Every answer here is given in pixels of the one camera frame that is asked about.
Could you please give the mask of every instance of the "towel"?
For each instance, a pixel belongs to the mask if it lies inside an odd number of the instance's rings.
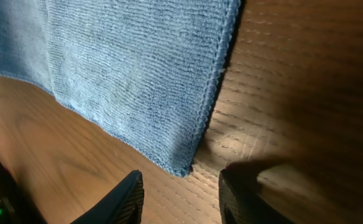
[[[0,75],[187,175],[239,0],[0,0]]]

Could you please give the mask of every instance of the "terry cloth fabric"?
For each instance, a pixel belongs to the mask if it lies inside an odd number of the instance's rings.
[[[239,0],[0,0],[0,75],[188,173]]]

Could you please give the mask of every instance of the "brown wood tabletop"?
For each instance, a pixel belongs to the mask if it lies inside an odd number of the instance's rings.
[[[219,171],[279,158],[262,196],[296,223],[363,223],[363,1],[245,2],[193,172],[174,177],[36,86],[0,78],[0,160],[48,223],[70,223],[131,170],[142,223],[221,223]]]

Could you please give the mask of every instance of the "blue towel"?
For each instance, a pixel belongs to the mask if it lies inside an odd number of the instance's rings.
[[[188,174],[239,0],[0,0],[0,75]]]

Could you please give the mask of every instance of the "folded cloth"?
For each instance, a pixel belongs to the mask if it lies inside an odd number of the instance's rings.
[[[0,75],[189,172],[239,0],[0,0]]]

